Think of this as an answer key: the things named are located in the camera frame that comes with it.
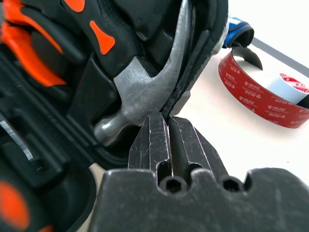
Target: screwdriver handle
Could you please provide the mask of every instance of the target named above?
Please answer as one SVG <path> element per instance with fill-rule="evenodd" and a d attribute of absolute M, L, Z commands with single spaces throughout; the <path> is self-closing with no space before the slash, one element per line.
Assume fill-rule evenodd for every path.
<path fill-rule="evenodd" d="M 0 159 L 0 228 L 5 232 L 52 232 L 39 199 Z"/>
<path fill-rule="evenodd" d="M 90 40 L 110 77 L 116 77 L 143 48 L 111 0 L 61 0 Z"/>

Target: red tape roll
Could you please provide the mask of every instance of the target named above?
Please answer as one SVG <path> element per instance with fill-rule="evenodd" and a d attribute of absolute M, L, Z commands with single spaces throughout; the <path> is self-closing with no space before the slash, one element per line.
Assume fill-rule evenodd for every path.
<path fill-rule="evenodd" d="M 234 56 L 262 69 L 258 56 L 248 48 L 234 48 L 219 64 L 220 78 L 227 90 L 244 106 L 262 118 L 288 128 L 299 128 L 309 119 L 309 109 L 271 93 L 248 76 Z"/>

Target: hammer head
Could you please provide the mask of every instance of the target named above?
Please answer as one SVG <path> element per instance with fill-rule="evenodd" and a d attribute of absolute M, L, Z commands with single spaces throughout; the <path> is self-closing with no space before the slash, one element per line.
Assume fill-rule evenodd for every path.
<path fill-rule="evenodd" d="M 95 136 L 103 145 L 114 144 L 121 131 L 130 125 L 141 126 L 150 114 L 160 112 L 176 87 L 191 33 L 192 10 L 189 0 L 182 0 L 175 38 L 163 70 L 150 77 L 134 57 L 114 78 L 122 100 L 120 111 L 102 119 L 95 127 Z"/>

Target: black tool case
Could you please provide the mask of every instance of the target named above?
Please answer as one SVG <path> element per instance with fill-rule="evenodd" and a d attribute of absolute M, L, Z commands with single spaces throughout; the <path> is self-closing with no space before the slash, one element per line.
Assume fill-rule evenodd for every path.
<path fill-rule="evenodd" d="M 70 91 L 58 98 L 42 89 L 8 47 L 0 45 L 0 113 L 27 143 L 41 169 L 38 171 L 1 129 L 0 155 L 39 197 L 54 231 L 76 231 L 89 216 L 96 198 L 96 184 L 89 167 L 96 162 L 106 170 L 127 168 L 129 150 L 140 128 L 128 131 L 121 146 L 106 148 L 95 139 L 94 125 L 103 116 L 117 112 L 121 106 L 112 78 L 104 72 L 89 41 L 75 27 L 74 21 L 63 16 L 63 6 L 59 1 L 54 1 L 57 6 L 52 1 L 21 2 L 66 29 L 71 28 L 71 33 L 83 42 L 87 60 L 84 64 L 72 65 L 40 33 L 23 27 L 31 33 L 32 47 L 42 62 L 68 82 Z M 149 59 L 160 70 L 171 49 L 181 1 L 163 1 L 160 7 L 165 13 L 160 13 L 160 7 L 156 8 L 157 17 L 150 23 L 147 11 L 140 15 L 146 17 L 145 21 L 136 21 L 134 17 L 141 14 L 143 6 L 150 7 L 148 5 L 155 1 L 142 1 L 143 5 L 132 9 L 132 5 L 138 2 L 114 0 L 125 20 L 135 22 L 132 27 L 143 41 Z M 162 109 L 166 120 L 181 96 L 191 89 L 216 51 L 215 46 L 223 43 L 221 40 L 226 31 L 227 0 L 195 0 L 192 1 L 192 10 L 195 29 L 178 85 Z M 145 22 L 153 25 L 153 29 L 147 30 Z M 157 36 L 159 31 L 163 31 L 161 35 L 164 37 Z"/>

